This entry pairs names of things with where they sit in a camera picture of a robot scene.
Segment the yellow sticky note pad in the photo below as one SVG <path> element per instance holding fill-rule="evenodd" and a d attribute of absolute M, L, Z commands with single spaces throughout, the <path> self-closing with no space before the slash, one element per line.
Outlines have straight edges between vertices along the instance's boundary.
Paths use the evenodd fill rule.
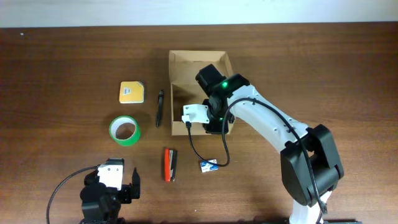
<path fill-rule="evenodd" d="M 144 102 L 144 85 L 139 81 L 121 82 L 119 102 L 134 104 Z"/>

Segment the orange black stapler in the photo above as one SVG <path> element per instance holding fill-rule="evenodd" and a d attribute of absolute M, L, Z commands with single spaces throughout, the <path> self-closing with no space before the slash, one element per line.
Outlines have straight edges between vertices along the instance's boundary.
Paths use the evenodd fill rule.
<path fill-rule="evenodd" d="M 176 175 L 178 152 L 166 148 L 164 152 L 164 179 L 167 183 L 173 182 Z"/>

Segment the green tape roll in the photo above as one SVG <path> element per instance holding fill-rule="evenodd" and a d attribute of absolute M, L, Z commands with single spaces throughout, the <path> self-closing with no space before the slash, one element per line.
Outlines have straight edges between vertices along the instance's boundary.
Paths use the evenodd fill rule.
<path fill-rule="evenodd" d="M 132 146 L 138 142 L 141 129 L 130 116 L 119 116 L 109 125 L 109 135 L 121 146 Z"/>

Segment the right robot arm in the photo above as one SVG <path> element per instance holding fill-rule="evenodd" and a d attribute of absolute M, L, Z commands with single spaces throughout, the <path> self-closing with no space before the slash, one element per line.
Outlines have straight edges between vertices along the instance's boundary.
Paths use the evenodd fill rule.
<path fill-rule="evenodd" d="M 210 64 L 195 80 L 207 95 L 199 112 L 205 132 L 225 140 L 233 119 L 250 125 L 280 155 L 282 183 L 294 200 L 289 223 L 324 223 L 326 202 L 344 176 L 331 131 L 286 115 L 240 74 L 225 77 Z"/>

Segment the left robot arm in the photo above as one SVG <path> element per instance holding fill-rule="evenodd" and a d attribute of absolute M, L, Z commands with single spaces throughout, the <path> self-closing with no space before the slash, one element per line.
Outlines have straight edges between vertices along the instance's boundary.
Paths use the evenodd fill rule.
<path fill-rule="evenodd" d="M 141 178 L 134 169 L 131 183 L 123 184 L 124 159 L 109 158 L 86 175 L 80 192 L 83 223 L 123 224 L 121 205 L 141 196 Z"/>

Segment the brown cardboard box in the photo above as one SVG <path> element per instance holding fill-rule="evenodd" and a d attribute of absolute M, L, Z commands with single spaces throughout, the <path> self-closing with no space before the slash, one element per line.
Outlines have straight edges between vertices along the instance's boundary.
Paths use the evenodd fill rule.
<path fill-rule="evenodd" d="M 183 106 L 201 104 L 207 95 L 195 80 L 198 72 L 207 65 L 226 77 L 234 74 L 229 56 L 225 51 L 171 50 L 169 52 L 169 80 L 171 133 L 173 136 L 188 134 L 182 121 Z"/>

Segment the blue white staples box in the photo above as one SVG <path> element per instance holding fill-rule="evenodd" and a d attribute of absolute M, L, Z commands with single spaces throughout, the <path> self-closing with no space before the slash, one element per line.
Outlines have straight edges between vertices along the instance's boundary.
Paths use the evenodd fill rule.
<path fill-rule="evenodd" d="M 218 166 L 209 164 L 205 161 L 200 162 L 200 169 L 202 173 L 218 170 Z"/>

